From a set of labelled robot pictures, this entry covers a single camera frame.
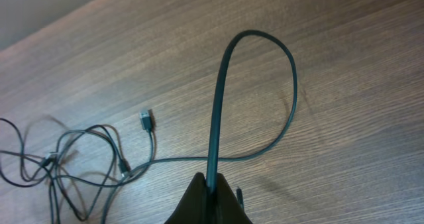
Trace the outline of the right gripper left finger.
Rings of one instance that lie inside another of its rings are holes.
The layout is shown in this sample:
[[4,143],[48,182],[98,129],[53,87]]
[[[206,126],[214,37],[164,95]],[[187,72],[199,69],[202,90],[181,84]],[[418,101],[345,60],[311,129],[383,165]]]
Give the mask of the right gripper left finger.
[[194,175],[181,200],[165,224],[200,224],[205,222],[207,188],[205,176]]

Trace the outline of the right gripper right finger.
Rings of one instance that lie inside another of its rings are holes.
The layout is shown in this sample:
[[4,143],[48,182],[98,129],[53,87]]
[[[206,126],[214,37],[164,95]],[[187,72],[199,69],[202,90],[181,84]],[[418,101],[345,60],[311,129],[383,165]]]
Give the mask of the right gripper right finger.
[[252,224],[222,174],[217,174],[215,222],[218,224]]

